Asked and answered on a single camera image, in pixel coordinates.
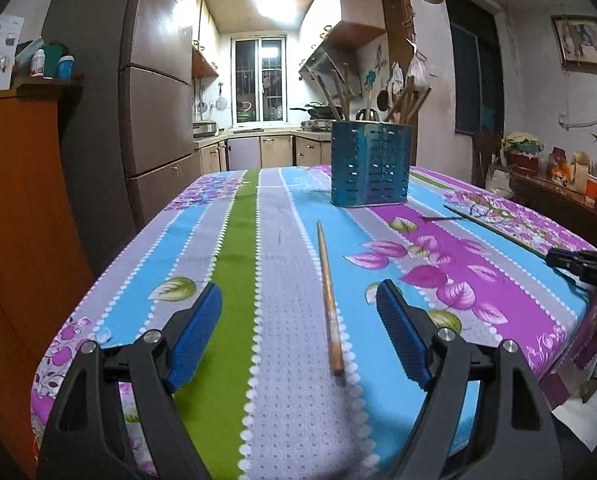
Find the small toaster oven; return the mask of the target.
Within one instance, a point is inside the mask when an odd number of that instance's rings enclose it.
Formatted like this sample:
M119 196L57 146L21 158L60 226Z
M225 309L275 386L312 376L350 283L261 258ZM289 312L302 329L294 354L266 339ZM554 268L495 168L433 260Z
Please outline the small toaster oven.
M218 133L218 125L211 120L199 120L199 122L192 124L192 132L194 136L199 136L199 138L215 136Z

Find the perforated metal utensil holder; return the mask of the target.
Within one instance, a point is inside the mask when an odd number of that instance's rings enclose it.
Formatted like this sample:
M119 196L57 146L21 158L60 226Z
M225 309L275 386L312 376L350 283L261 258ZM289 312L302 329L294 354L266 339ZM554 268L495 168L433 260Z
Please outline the perforated metal utensil holder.
M337 207L407 200L411 127L391 122L334 122L331 203Z

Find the steel range hood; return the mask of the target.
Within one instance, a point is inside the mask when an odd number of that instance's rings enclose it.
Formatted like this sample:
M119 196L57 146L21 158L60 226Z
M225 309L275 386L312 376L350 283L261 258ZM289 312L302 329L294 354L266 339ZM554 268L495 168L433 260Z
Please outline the steel range hood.
M332 44L322 44L301 64L298 73L303 78L320 75L326 84L332 84L332 72L349 76L357 73L356 56L352 51L345 50Z

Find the framed elephant picture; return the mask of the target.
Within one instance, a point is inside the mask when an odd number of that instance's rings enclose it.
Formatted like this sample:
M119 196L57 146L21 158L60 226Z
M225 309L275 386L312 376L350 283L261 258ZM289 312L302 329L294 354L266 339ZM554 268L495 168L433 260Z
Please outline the framed elephant picture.
M597 18L553 15L551 24L557 38L562 67L597 74Z

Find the dark wooden side table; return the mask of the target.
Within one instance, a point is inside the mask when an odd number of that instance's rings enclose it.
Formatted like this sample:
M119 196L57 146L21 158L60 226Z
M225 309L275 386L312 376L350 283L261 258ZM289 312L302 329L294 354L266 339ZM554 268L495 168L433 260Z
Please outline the dark wooden side table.
M597 205L585 196L539 177L512 172L509 186L513 200L556 221L597 248Z

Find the beige refrigerator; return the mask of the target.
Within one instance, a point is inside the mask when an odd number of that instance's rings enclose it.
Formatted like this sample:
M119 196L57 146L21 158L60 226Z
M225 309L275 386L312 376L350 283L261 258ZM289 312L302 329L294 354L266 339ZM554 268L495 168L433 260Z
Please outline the beige refrigerator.
M192 181L195 0L51 0L82 94L61 141L65 185L100 275Z

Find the kitchen window with bars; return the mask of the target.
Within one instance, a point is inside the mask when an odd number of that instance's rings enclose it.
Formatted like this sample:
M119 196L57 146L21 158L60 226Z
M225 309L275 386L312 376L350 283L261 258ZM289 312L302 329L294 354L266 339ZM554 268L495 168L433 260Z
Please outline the kitchen window with bars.
M251 37L231 43L233 121L237 126L286 121L285 38Z

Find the white hanging plastic bag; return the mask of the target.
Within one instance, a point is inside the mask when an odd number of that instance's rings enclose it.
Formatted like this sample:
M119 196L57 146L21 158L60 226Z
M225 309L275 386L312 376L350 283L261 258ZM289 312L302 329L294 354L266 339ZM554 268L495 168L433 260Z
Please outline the white hanging plastic bag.
M413 55L410 61L407 77L413 78L413 89L417 91L425 91L430 87L430 77L425 61L419 58L419 55Z

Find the black wok on stove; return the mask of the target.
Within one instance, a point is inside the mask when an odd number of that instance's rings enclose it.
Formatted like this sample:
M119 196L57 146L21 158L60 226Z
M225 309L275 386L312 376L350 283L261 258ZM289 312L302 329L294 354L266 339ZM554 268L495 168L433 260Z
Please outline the black wok on stove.
M312 120L326 119L326 120L341 120L343 118L343 110L341 106L329 106L323 104L308 103L302 107L291 107L291 110L298 112L305 112Z

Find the orange wooden cabinet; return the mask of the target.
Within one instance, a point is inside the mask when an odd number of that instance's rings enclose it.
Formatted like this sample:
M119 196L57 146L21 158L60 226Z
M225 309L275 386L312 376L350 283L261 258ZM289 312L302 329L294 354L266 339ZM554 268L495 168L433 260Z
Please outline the orange wooden cabinet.
M60 152L60 121L81 93L46 80L0 91L0 442L28 476L37 366L93 282Z

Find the flower pot with yellow flowers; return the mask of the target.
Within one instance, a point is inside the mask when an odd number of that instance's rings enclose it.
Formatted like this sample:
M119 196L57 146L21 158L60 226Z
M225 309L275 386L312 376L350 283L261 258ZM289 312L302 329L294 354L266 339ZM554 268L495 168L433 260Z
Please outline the flower pot with yellow flowers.
M514 132L503 139L506 165L517 174L534 177L539 170L539 155L545 145L533 134Z

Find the dark window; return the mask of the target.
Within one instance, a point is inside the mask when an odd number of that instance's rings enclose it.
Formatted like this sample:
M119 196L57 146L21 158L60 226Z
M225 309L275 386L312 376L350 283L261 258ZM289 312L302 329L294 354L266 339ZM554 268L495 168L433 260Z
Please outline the dark window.
M501 134L505 97L495 18L471 0L445 0L453 43L455 131Z

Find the floral striped tablecloth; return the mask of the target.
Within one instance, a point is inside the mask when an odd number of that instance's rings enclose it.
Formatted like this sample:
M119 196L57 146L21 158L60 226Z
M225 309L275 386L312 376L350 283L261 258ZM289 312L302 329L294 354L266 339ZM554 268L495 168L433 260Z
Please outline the floral striped tablecloth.
M54 336L30 393L35 438L85 341L130 344L210 283L221 290L221 316L175 402L216 479L358 478L390 463L425 395L379 318L384 280L466 340L516 341L548 401L561 404L597 356L597 290L445 205L540 252L587 248L529 208L423 168L411 171L405 203L351 209L332 205L326 166L209 174L97 275ZM343 377L330 370L317 221Z

